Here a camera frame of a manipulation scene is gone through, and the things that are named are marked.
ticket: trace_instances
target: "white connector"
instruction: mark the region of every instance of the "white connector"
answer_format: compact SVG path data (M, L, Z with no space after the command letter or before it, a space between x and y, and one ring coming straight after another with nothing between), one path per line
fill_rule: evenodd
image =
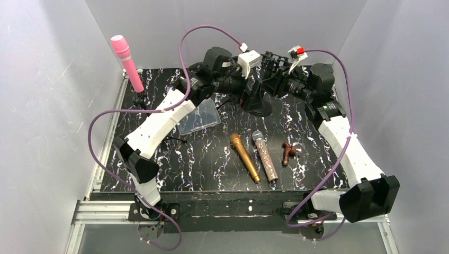
M245 53L245 51L248 49L248 45L246 44L246 43L242 43L240 46L239 46L239 50L241 51L241 52L243 52L243 53Z
M255 50L250 52L239 54L237 63L241 65L241 76L245 79L248 78L251 68L260 66L262 62L262 56Z
M300 61L304 60L305 58L307 58L307 53L302 53L302 54L297 54L298 49L300 49L301 46L295 46L293 48L291 48L288 52L290 59L292 59L292 66L289 69L289 74L294 70L294 68L299 64Z

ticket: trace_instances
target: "metal bracket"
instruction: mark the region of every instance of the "metal bracket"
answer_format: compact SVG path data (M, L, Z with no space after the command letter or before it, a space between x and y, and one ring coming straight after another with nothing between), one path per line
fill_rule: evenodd
M119 94L117 95L117 99L115 100L115 103L114 103L115 110L122 107L124 94L125 94L126 88L128 86L128 81L129 81L128 77L125 77L123 79L122 83L120 84ZM107 158L109 156L109 152L111 151L112 140L114 138L115 128L116 128L116 124L117 124L118 120L119 120L118 113L111 114L111 117L109 119L109 124L107 125L108 127L106 130L106 135L103 140L103 145L101 146L102 147L101 151L98 154L98 159L103 164L106 164ZM103 181L103 176L104 176L104 170L100 166L96 165L95 169L94 169L94 175L92 177L92 180L87 189L87 193L85 195L87 200L89 200L92 192L100 191L101 183Z
M283 208L291 208L295 205L298 205L299 202L284 202L282 204ZM344 216L342 214L337 213L335 216L333 216L331 219L326 220L326 223L341 223L343 220ZM301 219L298 218L298 220L296 220L295 218L293 218L292 220L295 220L298 222L298 224L301 223L306 223L309 222L310 220L308 219ZM389 223L390 220L388 219L387 215L380 215L380 216L376 216L376 217L372 217L366 220L363 220L362 222L367 222L367 223Z
M382 222L378 223L378 226L387 254L398 254L398 248L396 247L393 234L391 233L390 223Z
M81 246L81 240L84 234L84 224L75 224L71 226L69 243L67 244L66 254L77 254Z
M147 224L157 221L129 221L134 201L80 201L76 206L73 224Z
M294 209L294 207L296 207L298 204L299 204L299 202L285 202L285 203L282 204L282 207L283 207L283 208L291 208L291 209ZM332 212L323 211L323 213L324 213L324 215L328 215L329 213L332 213ZM288 216L289 216L288 214L284 214L284 219L286 220ZM292 220L305 220L305 221L307 221L307 219L308 219L308 218L307 218L307 214L301 213L301 212L298 212L298 213L292 218ZM334 216L332 216L331 218L329 218L327 221L329 221L329 220L336 220L336 219L337 219L337 216L334 215Z
M161 210L166 213L168 216L173 218L173 220L178 221L179 220L179 204L178 203L162 203ZM128 220L129 221L159 221L159 217L151 220L148 218L148 215L146 215L143 210L135 203L130 205L129 213L128 213Z
M154 227L149 225L142 225L138 228L139 236L148 240L156 240L164 231L163 226Z

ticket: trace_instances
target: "glittery microphone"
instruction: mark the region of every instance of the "glittery microphone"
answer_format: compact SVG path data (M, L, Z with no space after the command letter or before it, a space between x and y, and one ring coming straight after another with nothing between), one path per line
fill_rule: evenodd
M253 140L256 143L257 150L262 159L262 164L264 165L265 172L268 177L268 182L277 179L276 170L274 169L273 162L271 161L270 155L268 154L268 149L266 147L264 136L261 131L257 130L253 133Z

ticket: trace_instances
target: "black marble tabletop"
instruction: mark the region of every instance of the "black marble tabletop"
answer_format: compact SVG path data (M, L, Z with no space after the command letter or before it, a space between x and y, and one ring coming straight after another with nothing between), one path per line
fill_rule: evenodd
M147 105L156 108L162 102L167 91L180 75L179 69L146 69L141 74L146 91ZM255 71L251 79L259 78ZM135 93L128 84L122 108L136 108L133 105ZM225 101L223 95L212 97L216 106ZM268 117L255 117L245 113L235 104L225 104L218 109L221 117L219 125L194 133L179 136L174 130L171 136L188 141L184 144L177 140L161 143L153 160L160 165L157 176L159 190L170 191L262 191L262 190L299 190L314 188L329 172L336 161L329 144L307 120L304 102L293 96L280 99L268 98L272 103L273 114ZM135 130L146 118L144 114L121 114L116 126L115 136L125 137ZM266 137L266 144L279 179L268 183L257 149L251 134L260 130ZM252 157L261 182L256 185L245 165L229 142L229 136L239 133L245 147ZM282 143L287 141L301 149L300 155L290 158L290 164L282 166ZM111 149L107 166L123 179L131 182L122 162ZM347 188L346 176L338 168L326 183L327 188ZM109 175L104 175L102 192L129 192L122 184Z

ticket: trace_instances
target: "red connector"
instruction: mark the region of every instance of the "red connector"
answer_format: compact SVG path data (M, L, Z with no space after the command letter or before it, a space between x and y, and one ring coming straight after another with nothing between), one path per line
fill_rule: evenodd
M301 47L301 48L298 48L298 49L297 49L296 54L297 54L297 55L301 55L301 54L304 54L305 51L306 51L306 49L303 48L303 47Z

